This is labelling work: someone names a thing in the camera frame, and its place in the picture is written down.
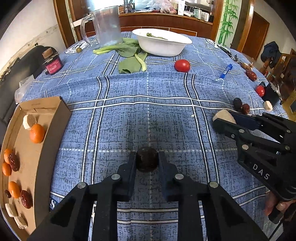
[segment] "orange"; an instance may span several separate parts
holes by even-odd
[[[11,149],[5,149],[4,151],[4,160],[7,164],[9,164],[9,155],[12,153]]]
[[[2,171],[3,171],[3,174],[5,176],[9,177],[11,175],[11,167],[10,167],[10,165],[8,165],[6,162],[3,162]]]
[[[20,187],[15,182],[8,183],[8,190],[12,197],[19,198],[20,197]]]
[[[30,130],[30,139],[34,143],[41,143],[45,137],[45,130],[42,125],[35,124]]]

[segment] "cardboard tray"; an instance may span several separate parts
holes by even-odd
[[[22,125],[26,114],[35,115],[37,123],[45,128],[46,135],[42,143],[31,142],[30,131],[25,130]],[[22,241],[27,240],[49,213],[52,173],[70,116],[71,111],[60,97],[49,97],[20,103],[8,125],[0,153],[0,163],[4,162],[4,150],[10,148],[20,160],[20,169],[18,172],[12,171],[9,177],[1,172],[0,207],[7,224]],[[32,194],[32,208],[24,208],[20,198],[6,197],[4,191],[8,189],[10,181],[15,181],[22,190]],[[18,228],[14,218],[8,216],[5,203],[14,204],[18,215],[26,220],[28,228],[25,230]]]

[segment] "human hand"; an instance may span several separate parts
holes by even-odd
[[[288,202],[280,202],[280,203],[278,203],[278,202],[279,202],[279,200],[272,192],[269,192],[267,194],[267,199],[265,202],[265,209],[264,209],[264,213],[266,216],[271,214],[271,212],[275,206],[276,206],[277,210],[284,213],[292,203],[296,202],[296,200],[291,200]]]

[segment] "white bowl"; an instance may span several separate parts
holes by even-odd
[[[147,33],[165,39],[148,37]],[[158,56],[176,56],[182,52],[187,44],[192,44],[188,37],[162,29],[139,28],[133,30],[133,34],[137,36],[142,50]]]

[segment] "green olive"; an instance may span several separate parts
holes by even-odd
[[[81,53],[81,52],[82,52],[82,48],[79,47],[76,49],[76,53]]]

